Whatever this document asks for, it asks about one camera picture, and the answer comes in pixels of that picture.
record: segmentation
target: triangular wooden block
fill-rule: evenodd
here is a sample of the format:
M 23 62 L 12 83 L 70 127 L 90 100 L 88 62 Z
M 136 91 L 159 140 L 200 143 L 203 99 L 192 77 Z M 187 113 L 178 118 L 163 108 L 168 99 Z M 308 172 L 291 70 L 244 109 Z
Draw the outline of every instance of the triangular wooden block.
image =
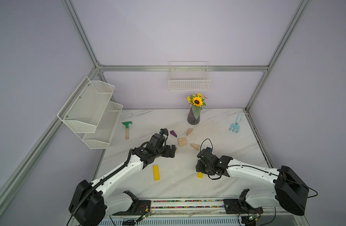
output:
M 173 136 L 177 137 L 176 134 L 175 134 L 175 132 L 174 132 L 174 130 L 172 130 L 170 133 L 171 133 Z
M 193 129 L 188 129 L 187 136 L 188 136 L 191 132 L 193 132 Z
M 197 151 L 199 150 L 199 145 L 198 144 L 191 144 L 192 147 L 194 147 L 194 149 L 196 149 Z

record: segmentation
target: wall-mounted wire basket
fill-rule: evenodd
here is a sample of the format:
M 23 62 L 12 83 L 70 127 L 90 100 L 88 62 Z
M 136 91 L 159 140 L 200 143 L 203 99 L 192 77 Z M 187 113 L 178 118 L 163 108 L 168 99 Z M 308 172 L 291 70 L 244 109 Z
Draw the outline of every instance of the wall-mounted wire basket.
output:
M 63 106 L 58 118 L 90 149 L 104 149 L 110 145 L 123 106 L 110 101 L 113 85 L 90 81 L 88 77 L 84 82 L 86 85 L 74 103 L 66 112 Z
M 169 62 L 169 90 L 208 90 L 210 83 L 207 61 Z

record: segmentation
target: aluminum frame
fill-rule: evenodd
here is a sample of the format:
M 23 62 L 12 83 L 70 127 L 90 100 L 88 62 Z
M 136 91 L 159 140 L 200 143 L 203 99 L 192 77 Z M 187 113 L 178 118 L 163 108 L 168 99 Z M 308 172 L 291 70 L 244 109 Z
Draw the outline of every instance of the aluminum frame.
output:
M 88 78 L 93 79 L 95 75 L 98 74 L 98 68 L 93 68 L 89 72 Z M 85 87 L 87 82 L 82 82 L 78 88 L 76 88 L 75 92 L 71 95 L 71 97 L 67 101 L 67 105 L 63 109 L 62 112 L 67 111 L 73 102 L 78 97 L 79 93 Z M 46 147 L 50 143 L 51 139 L 54 137 L 59 127 L 62 125 L 62 121 L 56 116 L 55 119 L 51 122 L 48 129 L 44 132 L 44 134 L 40 137 L 35 146 L 31 149 L 29 154 L 23 160 L 21 165 L 14 172 L 12 177 L 5 184 L 3 189 L 0 191 L 0 218 L 11 204 L 13 199 L 15 198 L 17 192 L 20 190 L 27 177 L 30 175 L 36 164 L 39 162 L 41 156 L 43 156 Z
M 175 66 L 176 69 L 201 69 L 200 66 Z M 104 71 L 169 71 L 169 65 L 101 65 L 99 69 Z M 267 65 L 211 65 L 209 71 L 268 71 Z
M 292 36 L 293 31 L 297 27 L 298 22 L 302 18 L 304 12 L 306 11 L 308 5 L 310 4 L 311 0 L 301 0 L 300 4 L 298 5 L 294 15 L 292 16 L 292 19 L 290 20 L 290 23 L 288 24 L 288 27 L 286 28 L 284 35 L 282 36 L 281 40 L 279 41 L 279 44 L 273 53 L 273 56 L 271 57 L 271 60 L 268 64 L 268 71 L 264 72 L 259 83 L 257 84 L 257 87 L 255 88 L 250 100 L 248 101 L 248 104 L 246 106 L 246 110 L 249 111 L 252 108 L 252 105 L 254 101 L 256 100 L 258 94 L 261 92 L 261 89 L 263 88 L 265 82 L 268 79 L 268 76 L 270 75 L 272 69 L 276 65 L 279 57 L 281 56 L 281 53 L 283 52 L 284 48 L 286 47 L 289 39 Z
M 76 29 L 76 32 L 78 33 L 78 36 L 84 45 L 85 50 L 87 51 L 90 60 L 94 64 L 93 69 L 90 71 L 88 77 L 89 79 L 94 78 L 94 76 L 98 75 L 100 79 L 103 82 L 106 82 L 106 79 L 103 75 L 104 71 L 169 71 L 169 66 L 119 66 L 119 65 L 110 65 L 110 66 L 104 66 L 100 65 L 100 63 L 97 61 L 97 58 L 94 54 L 94 51 L 89 43 L 89 40 L 87 38 L 87 35 L 83 29 L 83 26 L 81 24 L 81 21 L 77 15 L 76 9 L 72 3 L 71 0 L 62 0 L 66 11 Z M 266 80 L 268 79 L 270 72 L 274 68 L 277 60 L 279 59 L 281 53 L 284 50 L 284 47 L 287 45 L 290 37 L 292 36 L 292 33 L 294 29 L 297 26 L 297 23 L 302 18 L 303 13 L 306 11 L 309 3 L 311 0 L 302 0 L 297 7 L 287 29 L 285 30 L 285 33 L 283 37 L 281 38 L 272 58 L 270 59 L 270 62 L 268 66 L 208 66 L 209 71 L 261 71 L 263 72 L 262 77 L 257 84 L 257 87 L 255 88 L 247 106 L 244 109 L 244 112 L 248 118 L 248 122 L 252 128 L 252 131 L 257 139 L 257 142 L 259 143 L 259 146 L 261 147 L 262 153 L 265 156 L 267 163 L 270 167 L 273 167 L 273 163 L 268 155 L 268 152 L 261 140 L 261 137 L 257 131 L 257 128 L 255 127 L 252 118 L 249 115 L 249 110 L 251 109 L 255 99 L 257 98 L 258 94 L 260 93 L 263 85 L 265 84 Z M 71 95 L 68 102 L 70 103 L 67 105 L 69 108 L 71 104 L 74 102 L 74 99 L 77 97 L 77 95 L 80 93 L 81 89 L 85 86 L 85 84 L 81 84 L 75 92 Z M 12 202 L 14 197 L 16 196 L 19 189 L 22 187 L 24 181 L 26 178 L 30 175 L 31 171 L 34 169 L 37 162 L 40 160 L 40 157 L 44 154 L 44 151 L 51 141 L 51 139 L 54 137 L 56 132 L 58 131 L 59 127 L 62 125 L 62 121 L 56 117 L 52 123 L 49 125 L 48 129 L 44 132 L 44 134 L 40 137 L 39 141 L 35 144 L 35 146 L 32 148 L 30 153 L 26 156 L 26 158 L 23 160 L 21 165 L 18 167 L 18 169 L 15 171 L 15 173 L 12 175 L 12 177 L 8 180 L 8 182 L 5 184 L 3 189 L 0 192 L 0 217 L 4 214 L 5 210 L 8 208 L 9 204 Z M 100 167 L 100 163 L 103 159 L 105 153 L 105 149 L 102 151 L 102 155 L 98 161 L 96 171 L 94 174 L 94 178 L 96 177 L 96 174 L 98 172 L 98 169 Z M 309 226 L 305 216 L 296 216 L 295 217 L 297 223 Z

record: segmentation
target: yellow wooden block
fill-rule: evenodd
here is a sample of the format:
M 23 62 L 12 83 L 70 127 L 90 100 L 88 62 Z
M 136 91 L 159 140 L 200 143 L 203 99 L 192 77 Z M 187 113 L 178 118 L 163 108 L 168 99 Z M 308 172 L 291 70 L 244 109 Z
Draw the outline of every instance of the yellow wooden block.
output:
M 199 145 L 198 144 L 191 144 L 191 146 L 196 149 L 197 151 L 199 150 Z
M 153 166 L 154 180 L 160 180 L 158 165 Z
M 179 146 L 188 145 L 187 139 L 185 137 L 178 138 L 178 144 L 179 144 Z
M 193 129 L 188 129 L 187 136 L 188 136 L 191 132 L 193 132 Z

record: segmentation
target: purple wooden block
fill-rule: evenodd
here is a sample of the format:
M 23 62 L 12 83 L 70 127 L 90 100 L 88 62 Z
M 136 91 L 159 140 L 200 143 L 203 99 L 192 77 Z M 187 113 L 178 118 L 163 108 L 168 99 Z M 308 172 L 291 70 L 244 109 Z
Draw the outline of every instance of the purple wooden block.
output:
M 176 134 L 175 134 L 175 132 L 174 132 L 174 130 L 172 130 L 170 133 L 171 133 L 173 136 L 177 137 Z

